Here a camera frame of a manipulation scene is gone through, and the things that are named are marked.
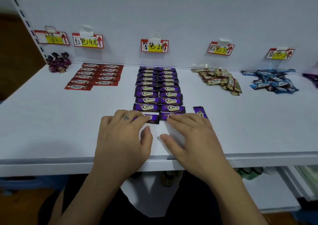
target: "price tag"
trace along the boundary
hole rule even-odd
[[[141,51],[142,52],[156,52],[156,53],[167,53],[168,52],[169,41],[168,40],[158,40],[149,41],[148,39],[141,39]]]
[[[280,49],[280,48],[271,48],[268,51],[266,58],[268,59],[281,59],[289,60],[292,57],[295,49]]]
[[[218,42],[211,42],[208,53],[229,56],[231,55],[234,46],[235,45],[232,44],[223,46],[222,44],[218,44]]]
[[[37,36],[39,43],[60,45],[70,44],[65,32],[57,31],[55,33],[50,33],[45,30],[34,30],[34,34]]]
[[[94,34],[91,37],[81,37],[79,33],[72,33],[74,46],[104,48],[103,35]]]

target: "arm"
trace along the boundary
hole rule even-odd
[[[207,183],[217,198],[225,225],[267,225],[242,179],[226,160],[210,121],[197,114],[171,114],[167,121],[185,137],[182,149],[171,136],[161,140],[178,162]]]
[[[149,118],[139,111],[126,110],[102,117],[92,171],[63,215],[57,222],[51,219],[50,224],[99,224],[122,183],[150,156],[149,126],[139,139],[139,131]]]

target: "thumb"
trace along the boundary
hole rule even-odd
[[[152,134],[151,134],[149,126],[147,126],[141,131],[140,137],[141,137],[140,139],[141,149],[148,159],[150,156],[151,145],[152,145]]]
[[[186,151],[182,149],[170,135],[162,134],[160,139],[164,142],[169,151],[174,155],[177,160],[182,160]]]

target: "hand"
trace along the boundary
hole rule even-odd
[[[149,126],[139,139],[139,131],[149,119],[150,116],[133,110],[117,110],[114,116],[102,117],[92,173],[103,180],[115,179],[121,186],[136,172],[150,156]]]
[[[160,138],[188,172],[205,183],[233,172],[208,119],[197,114],[170,114],[167,121],[185,137],[185,147],[182,149],[170,135]]]

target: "black pants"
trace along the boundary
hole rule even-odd
[[[75,195],[81,188],[86,174],[71,175],[64,190],[62,213],[65,212]],[[58,192],[48,197],[40,208],[38,224],[46,225],[51,217]],[[106,208],[100,224],[123,221],[142,222],[145,220],[164,221],[202,221],[209,224],[222,224],[215,196],[210,188],[200,179],[184,171],[179,188],[171,200],[164,218],[148,218],[138,211],[119,189]]]

